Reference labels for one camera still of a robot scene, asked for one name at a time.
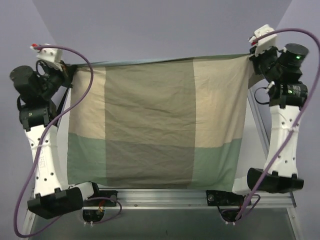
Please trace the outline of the blue-grey fabric pillowcase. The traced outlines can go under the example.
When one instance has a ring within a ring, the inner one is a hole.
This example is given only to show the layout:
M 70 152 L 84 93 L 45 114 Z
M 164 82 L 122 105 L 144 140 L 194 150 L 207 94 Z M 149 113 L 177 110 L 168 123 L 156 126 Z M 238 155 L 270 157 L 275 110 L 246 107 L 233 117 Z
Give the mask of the blue-grey fabric pillowcase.
M 80 67 L 68 182 L 231 191 L 257 81 L 247 55 Z

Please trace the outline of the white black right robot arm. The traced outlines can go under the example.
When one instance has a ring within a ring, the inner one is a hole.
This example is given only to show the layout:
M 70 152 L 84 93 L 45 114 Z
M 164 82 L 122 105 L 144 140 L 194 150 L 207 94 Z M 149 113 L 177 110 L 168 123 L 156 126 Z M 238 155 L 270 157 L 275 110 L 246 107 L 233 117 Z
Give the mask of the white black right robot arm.
M 266 162 L 262 169 L 251 167 L 246 176 L 235 179 L 233 187 L 222 191 L 222 200 L 232 205 L 240 195 L 254 188 L 271 194 L 301 190 L 304 180 L 298 177 L 296 152 L 300 120 L 297 119 L 308 98 L 308 88 L 300 81 L 302 62 L 309 50 L 288 43 L 282 50 L 271 47 L 251 56 L 254 71 L 268 81 L 265 88 L 271 113 L 271 135 Z

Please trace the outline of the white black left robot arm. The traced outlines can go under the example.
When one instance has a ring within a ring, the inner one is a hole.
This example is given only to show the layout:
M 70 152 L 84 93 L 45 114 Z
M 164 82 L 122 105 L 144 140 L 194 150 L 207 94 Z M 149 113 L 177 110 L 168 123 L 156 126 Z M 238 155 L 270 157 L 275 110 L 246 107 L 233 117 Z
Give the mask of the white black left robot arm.
M 18 91 L 19 121 L 28 139 L 36 167 L 34 197 L 28 210 L 44 219 L 52 219 L 82 209 L 84 202 L 95 206 L 101 201 L 98 185 L 84 182 L 68 185 L 63 177 L 58 155 L 58 127 L 52 120 L 58 116 L 52 101 L 60 87 L 71 88 L 76 65 L 60 63 L 60 69 L 42 60 L 36 62 L 44 74 L 27 65 L 13 69 L 9 75 Z

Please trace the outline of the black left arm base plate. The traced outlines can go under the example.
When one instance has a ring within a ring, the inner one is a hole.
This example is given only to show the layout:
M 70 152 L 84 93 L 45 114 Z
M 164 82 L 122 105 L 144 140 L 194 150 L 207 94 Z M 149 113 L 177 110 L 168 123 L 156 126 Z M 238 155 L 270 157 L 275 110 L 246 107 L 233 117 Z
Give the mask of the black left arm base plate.
M 100 190 L 86 200 L 83 205 L 85 207 L 115 207 L 118 199 L 117 190 Z

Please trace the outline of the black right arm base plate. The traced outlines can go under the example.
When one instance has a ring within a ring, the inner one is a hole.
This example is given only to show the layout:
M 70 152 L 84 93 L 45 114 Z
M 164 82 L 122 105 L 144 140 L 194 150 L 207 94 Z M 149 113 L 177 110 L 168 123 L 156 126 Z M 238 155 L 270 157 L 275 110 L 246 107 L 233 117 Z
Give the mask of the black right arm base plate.
M 245 200 L 245 197 L 243 195 L 238 195 L 227 191 L 206 190 L 206 200 L 208 206 L 241 206 Z

